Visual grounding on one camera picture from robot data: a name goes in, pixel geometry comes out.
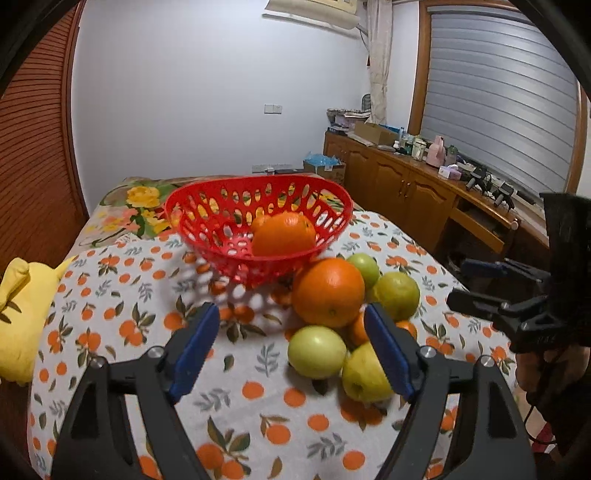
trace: pink bottle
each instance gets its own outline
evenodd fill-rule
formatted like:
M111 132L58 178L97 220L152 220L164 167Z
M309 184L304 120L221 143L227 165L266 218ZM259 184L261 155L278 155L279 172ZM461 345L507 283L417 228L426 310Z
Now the pink bottle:
M427 164L439 168L445 163L445 148L443 147L443 138L436 136L435 141L429 147L427 153Z

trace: window blind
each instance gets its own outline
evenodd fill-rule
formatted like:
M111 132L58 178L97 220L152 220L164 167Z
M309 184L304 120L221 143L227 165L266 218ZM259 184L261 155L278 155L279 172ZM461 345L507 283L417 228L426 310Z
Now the window blind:
M535 194L562 192L577 115L576 77L525 15L430 7L431 59L421 135Z

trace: air conditioner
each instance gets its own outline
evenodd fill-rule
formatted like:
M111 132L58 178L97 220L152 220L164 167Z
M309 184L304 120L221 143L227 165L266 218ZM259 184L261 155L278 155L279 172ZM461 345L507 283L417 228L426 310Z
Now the air conditioner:
M265 9L311 18L346 30L359 25L357 0L269 0Z

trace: tablecloth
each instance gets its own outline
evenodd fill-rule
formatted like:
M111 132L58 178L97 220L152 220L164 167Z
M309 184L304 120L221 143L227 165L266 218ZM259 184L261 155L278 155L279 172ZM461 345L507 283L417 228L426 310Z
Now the tablecloth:
M185 318L213 301L223 318L219 335L193 392L177 412L212 478L301 480L371 479L379 471L408 406L401 397L363 405L348 400L338 378L312 382L287 362L290 336L301 320L278 284L246 291L228 283L177 235L91 249L72 263L44 328L31 390L29 445L41 476L67 405L94 355L109 361L138 357L165 344ZM459 282L384 217L355 212L326 256L365 252L382 272L404 271L421 290L411 321L420 344L451 358L492 355L515 384L507 338L489 323L447 311ZM137 401L128 400L134 440L144 471L160 473L152 458ZM441 472L457 411L450 397L426 478Z

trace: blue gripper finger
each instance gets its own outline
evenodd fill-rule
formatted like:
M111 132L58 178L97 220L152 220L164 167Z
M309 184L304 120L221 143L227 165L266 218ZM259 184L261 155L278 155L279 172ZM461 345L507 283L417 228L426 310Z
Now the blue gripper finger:
M424 381L418 343L409 332L396 327L379 303L367 306L363 322L392 390L412 403Z
M212 303L206 303L188 319L188 322L189 325L185 329L175 332L175 335L190 335L190 337L186 339L185 347L174 364L174 379L168 391L174 403L178 403L182 396L190 393L197 381L219 331L219 309Z

